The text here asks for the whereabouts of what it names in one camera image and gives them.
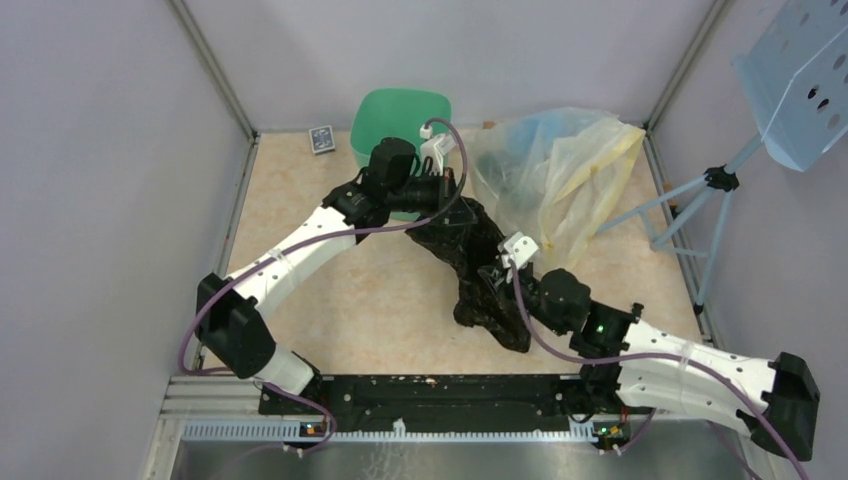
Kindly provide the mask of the black trash bag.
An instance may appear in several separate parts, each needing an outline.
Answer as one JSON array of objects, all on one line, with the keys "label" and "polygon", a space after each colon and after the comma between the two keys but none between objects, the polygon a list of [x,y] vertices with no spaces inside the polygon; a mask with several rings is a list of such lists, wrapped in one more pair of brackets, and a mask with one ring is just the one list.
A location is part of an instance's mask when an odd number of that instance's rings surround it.
[{"label": "black trash bag", "polygon": [[499,265],[498,245],[505,235],[479,201],[469,197],[462,201],[474,214],[474,223],[446,225],[435,220],[408,230],[406,235],[453,269],[458,288],[453,318],[458,325],[482,327],[501,347],[526,353],[530,349],[531,335],[518,311],[512,289],[497,291],[485,277]]}]

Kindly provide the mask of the translucent white trash bag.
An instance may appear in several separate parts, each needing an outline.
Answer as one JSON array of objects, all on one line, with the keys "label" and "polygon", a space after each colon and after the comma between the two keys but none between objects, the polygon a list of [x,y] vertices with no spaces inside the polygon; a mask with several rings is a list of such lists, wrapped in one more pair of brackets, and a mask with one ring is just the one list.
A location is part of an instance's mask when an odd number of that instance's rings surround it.
[{"label": "translucent white trash bag", "polygon": [[536,242],[538,270],[571,269],[622,197],[645,135],[576,107],[498,122],[465,141],[474,198],[504,233]]}]

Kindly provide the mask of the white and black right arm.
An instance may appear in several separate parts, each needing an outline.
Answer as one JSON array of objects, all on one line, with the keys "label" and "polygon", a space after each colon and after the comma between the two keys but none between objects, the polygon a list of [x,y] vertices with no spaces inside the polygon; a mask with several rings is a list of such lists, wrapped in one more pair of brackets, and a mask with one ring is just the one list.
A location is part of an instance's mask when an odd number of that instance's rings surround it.
[{"label": "white and black right arm", "polygon": [[821,393],[802,357],[746,357],[684,340],[642,319],[640,305],[624,311],[593,300],[563,269],[537,279],[530,267],[485,266],[476,277],[519,320],[569,335],[594,409],[665,410],[727,427],[775,455],[811,460]]}]

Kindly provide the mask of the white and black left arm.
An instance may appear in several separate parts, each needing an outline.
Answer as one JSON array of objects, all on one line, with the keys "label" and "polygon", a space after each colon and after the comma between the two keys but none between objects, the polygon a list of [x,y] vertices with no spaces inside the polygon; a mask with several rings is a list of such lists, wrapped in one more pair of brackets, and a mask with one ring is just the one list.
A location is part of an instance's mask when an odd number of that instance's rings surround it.
[{"label": "white and black left arm", "polygon": [[438,134],[419,148],[400,138],[381,140],[369,164],[332,189],[284,240],[230,276],[210,274],[200,282],[193,328],[200,344],[238,378],[281,389],[295,412],[314,410],[319,371],[277,344],[266,317],[336,255],[371,234],[393,231],[392,213],[418,215],[406,229],[447,223],[466,179],[444,164],[453,149],[465,149],[458,134]]}]

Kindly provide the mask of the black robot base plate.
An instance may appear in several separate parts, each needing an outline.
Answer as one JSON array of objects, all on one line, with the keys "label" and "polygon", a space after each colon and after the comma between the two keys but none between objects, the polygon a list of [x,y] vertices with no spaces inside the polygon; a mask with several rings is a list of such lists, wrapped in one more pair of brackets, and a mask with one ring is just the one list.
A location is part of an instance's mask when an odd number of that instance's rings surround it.
[{"label": "black robot base plate", "polygon": [[560,374],[326,375],[306,397],[334,415],[338,432],[387,431],[397,420],[413,433],[554,432],[580,414],[649,411]]}]

